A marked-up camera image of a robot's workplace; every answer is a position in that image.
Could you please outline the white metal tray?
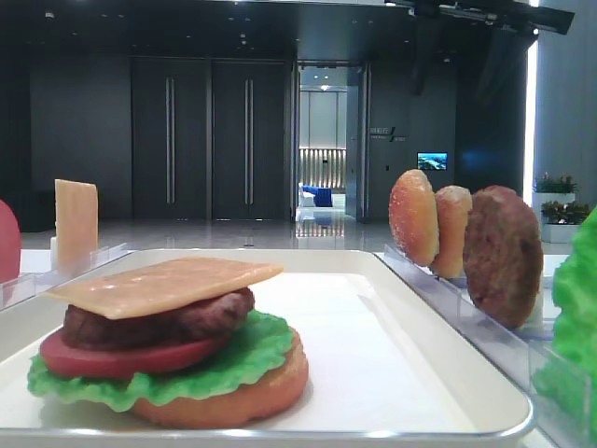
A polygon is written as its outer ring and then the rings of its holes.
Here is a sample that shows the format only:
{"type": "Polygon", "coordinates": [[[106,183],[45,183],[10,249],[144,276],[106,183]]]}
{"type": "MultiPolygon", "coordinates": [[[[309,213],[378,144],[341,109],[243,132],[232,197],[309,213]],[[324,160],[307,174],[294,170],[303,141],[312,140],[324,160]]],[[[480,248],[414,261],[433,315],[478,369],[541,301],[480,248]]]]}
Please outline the white metal tray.
{"type": "Polygon", "coordinates": [[[130,414],[39,399],[31,357],[62,322],[40,294],[1,314],[1,443],[5,447],[514,447],[535,408],[485,356],[375,255],[347,250],[217,249],[272,262],[254,286],[259,311],[298,331],[310,363],[300,403],[224,431],[162,430],[130,414]]]}

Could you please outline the standing orange cheese slice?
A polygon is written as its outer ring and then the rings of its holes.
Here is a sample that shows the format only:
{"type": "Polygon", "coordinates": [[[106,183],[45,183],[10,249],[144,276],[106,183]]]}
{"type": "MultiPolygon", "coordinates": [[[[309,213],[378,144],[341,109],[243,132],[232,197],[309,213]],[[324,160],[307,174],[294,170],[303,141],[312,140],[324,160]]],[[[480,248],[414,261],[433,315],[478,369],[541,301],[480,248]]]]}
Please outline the standing orange cheese slice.
{"type": "Polygon", "coordinates": [[[94,184],[56,179],[57,267],[69,272],[98,249],[98,191],[94,184]]]}

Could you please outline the wall monitor screen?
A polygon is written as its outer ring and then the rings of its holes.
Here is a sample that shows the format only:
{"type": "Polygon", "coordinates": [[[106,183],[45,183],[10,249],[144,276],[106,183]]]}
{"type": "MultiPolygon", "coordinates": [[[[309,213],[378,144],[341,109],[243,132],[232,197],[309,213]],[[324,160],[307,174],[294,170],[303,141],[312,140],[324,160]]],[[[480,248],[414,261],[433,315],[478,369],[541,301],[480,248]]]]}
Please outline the wall monitor screen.
{"type": "Polygon", "coordinates": [[[446,152],[418,152],[417,168],[422,171],[446,171],[448,154],[446,152]]]}

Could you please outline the standing red tomato slice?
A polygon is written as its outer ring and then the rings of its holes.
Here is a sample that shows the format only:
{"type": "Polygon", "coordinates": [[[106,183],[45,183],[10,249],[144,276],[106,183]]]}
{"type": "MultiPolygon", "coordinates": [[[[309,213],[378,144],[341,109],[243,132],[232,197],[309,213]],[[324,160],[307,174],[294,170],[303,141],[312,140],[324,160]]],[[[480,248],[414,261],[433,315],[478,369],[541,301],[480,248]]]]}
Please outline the standing red tomato slice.
{"type": "Polygon", "coordinates": [[[11,281],[21,271],[21,231],[11,208],[0,201],[0,281],[11,281]]]}

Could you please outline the cheese slice on burger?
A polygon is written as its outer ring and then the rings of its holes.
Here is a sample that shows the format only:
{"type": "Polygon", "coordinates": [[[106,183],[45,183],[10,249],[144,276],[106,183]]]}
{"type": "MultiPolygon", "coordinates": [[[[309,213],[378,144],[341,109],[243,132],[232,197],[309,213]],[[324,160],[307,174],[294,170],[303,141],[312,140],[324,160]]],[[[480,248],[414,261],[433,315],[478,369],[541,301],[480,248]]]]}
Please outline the cheese slice on burger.
{"type": "Polygon", "coordinates": [[[272,263],[184,257],[71,282],[47,294],[110,320],[155,315],[218,298],[280,274],[272,263]]]}

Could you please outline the potted plants in planter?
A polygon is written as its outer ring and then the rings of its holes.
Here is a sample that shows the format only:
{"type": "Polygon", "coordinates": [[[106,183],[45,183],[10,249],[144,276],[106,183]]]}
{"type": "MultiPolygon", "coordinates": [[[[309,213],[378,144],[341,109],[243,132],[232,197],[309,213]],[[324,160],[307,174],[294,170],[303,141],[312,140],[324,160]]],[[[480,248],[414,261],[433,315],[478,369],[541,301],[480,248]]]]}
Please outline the potted plants in planter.
{"type": "Polygon", "coordinates": [[[587,204],[576,199],[577,183],[570,175],[543,173],[535,179],[533,209],[546,243],[566,244],[590,214],[587,204]]]}

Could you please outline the dark double door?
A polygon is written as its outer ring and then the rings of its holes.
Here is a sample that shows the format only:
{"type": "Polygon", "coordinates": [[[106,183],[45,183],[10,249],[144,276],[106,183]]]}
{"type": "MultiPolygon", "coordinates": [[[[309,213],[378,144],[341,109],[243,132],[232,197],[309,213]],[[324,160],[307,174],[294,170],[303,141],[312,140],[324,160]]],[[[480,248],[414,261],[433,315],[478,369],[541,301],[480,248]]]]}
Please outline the dark double door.
{"type": "Polygon", "coordinates": [[[134,59],[135,217],[287,218],[290,68],[282,61],[134,59]]]}

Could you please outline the clear acrylic right rack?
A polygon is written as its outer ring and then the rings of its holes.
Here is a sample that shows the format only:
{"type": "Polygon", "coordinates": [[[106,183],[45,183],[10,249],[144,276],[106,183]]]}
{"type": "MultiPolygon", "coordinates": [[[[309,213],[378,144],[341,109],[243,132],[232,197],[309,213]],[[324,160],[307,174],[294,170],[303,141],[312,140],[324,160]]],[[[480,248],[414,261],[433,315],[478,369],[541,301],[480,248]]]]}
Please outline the clear acrylic right rack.
{"type": "Polygon", "coordinates": [[[379,254],[391,271],[506,377],[530,395],[537,425],[558,447],[596,445],[596,384],[551,346],[553,318],[509,330],[468,299],[465,281],[435,277],[386,246],[379,254]]]}

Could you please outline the sesame bun top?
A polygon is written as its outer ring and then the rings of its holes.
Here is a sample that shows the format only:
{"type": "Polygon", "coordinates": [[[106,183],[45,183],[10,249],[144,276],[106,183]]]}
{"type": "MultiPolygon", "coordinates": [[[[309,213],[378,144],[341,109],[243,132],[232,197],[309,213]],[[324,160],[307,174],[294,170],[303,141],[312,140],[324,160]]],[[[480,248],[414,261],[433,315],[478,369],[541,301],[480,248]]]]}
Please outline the sesame bun top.
{"type": "Polygon", "coordinates": [[[389,204],[391,233],[408,259],[429,266],[439,250],[435,193],[425,173],[411,169],[392,187],[389,204]]]}

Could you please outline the standing brown meat patty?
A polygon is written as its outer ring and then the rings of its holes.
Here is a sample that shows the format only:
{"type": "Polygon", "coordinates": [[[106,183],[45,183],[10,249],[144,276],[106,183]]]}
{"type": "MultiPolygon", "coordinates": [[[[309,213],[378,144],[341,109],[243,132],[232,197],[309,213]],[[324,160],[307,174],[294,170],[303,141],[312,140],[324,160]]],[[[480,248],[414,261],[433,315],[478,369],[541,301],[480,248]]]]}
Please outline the standing brown meat patty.
{"type": "Polygon", "coordinates": [[[507,329],[535,306],[543,271],[538,221],[515,190],[490,186],[472,196],[463,252],[473,303],[507,329]]]}

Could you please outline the meat patty on burger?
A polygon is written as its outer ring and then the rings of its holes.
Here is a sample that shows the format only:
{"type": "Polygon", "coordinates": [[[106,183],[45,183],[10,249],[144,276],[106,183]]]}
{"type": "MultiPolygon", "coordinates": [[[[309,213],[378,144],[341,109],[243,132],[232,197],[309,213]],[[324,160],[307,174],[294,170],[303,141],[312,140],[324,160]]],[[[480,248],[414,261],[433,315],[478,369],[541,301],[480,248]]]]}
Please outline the meat patty on burger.
{"type": "Polygon", "coordinates": [[[62,340],[71,347],[95,351],[191,343],[232,333],[254,305],[254,293],[248,287],[168,312],[118,320],[71,305],[64,317],[62,340]]]}

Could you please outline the clear acrylic rack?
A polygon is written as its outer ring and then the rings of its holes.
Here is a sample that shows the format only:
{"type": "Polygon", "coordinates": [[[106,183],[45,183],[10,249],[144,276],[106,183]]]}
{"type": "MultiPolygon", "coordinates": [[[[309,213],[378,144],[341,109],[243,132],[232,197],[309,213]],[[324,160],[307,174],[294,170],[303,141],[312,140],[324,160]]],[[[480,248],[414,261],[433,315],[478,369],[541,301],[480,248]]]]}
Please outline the clear acrylic rack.
{"type": "Polygon", "coordinates": [[[553,318],[509,330],[468,299],[465,281],[435,277],[386,246],[379,254],[391,271],[506,377],[530,395],[537,425],[558,447],[596,445],[596,384],[551,346],[553,318]]]}
{"type": "Polygon", "coordinates": [[[1,284],[1,309],[31,299],[33,296],[70,281],[77,276],[102,267],[132,251],[126,243],[105,246],[90,252],[72,267],[58,267],[56,238],[50,239],[50,249],[23,249],[20,274],[1,284]]]}

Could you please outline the tomato slice on burger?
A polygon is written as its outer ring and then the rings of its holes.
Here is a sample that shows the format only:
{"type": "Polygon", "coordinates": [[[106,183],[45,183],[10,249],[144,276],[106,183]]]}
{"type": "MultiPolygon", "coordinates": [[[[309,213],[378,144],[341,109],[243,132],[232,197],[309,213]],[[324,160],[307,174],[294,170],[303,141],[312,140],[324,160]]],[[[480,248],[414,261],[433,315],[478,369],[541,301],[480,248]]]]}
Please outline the tomato slice on burger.
{"type": "Polygon", "coordinates": [[[181,371],[219,352],[229,340],[223,336],[193,343],[92,351],[67,345],[57,330],[41,343],[39,355],[50,372],[63,378],[130,380],[136,373],[181,371]]]}

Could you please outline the green lettuce on burger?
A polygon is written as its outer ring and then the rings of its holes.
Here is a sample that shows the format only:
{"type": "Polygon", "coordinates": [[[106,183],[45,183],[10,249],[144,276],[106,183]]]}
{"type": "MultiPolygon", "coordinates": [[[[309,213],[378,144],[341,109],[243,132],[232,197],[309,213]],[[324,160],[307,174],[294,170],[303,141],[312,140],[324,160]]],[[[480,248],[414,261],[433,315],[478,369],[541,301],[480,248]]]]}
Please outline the green lettuce on burger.
{"type": "Polygon", "coordinates": [[[276,315],[253,311],[224,349],[200,364],[165,374],[136,373],[130,381],[62,379],[49,371],[40,355],[31,358],[27,388],[36,397],[55,395],[63,403],[85,400],[112,411],[130,410],[138,399],[165,405],[177,398],[208,399],[253,385],[283,365],[293,332],[276,315]]]}

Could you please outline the bun bottom on burger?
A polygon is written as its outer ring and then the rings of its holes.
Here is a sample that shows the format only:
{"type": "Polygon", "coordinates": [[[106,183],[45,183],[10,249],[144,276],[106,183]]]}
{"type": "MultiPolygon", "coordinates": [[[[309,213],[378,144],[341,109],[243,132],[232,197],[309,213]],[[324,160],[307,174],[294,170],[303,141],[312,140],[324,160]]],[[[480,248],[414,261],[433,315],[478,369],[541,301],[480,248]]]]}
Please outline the bun bottom on burger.
{"type": "Polygon", "coordinates": [[[227,429],[273,417],[294,406],[309,379],[309,362],[302,341],[292,332],[292,347],[285,363],[268,371],[253,385],[243,385],[225,395],[209,399],[178,398],[158,406],[139,399],[132,407],[137,416],[162,427],[182,429],[227,429]]]}

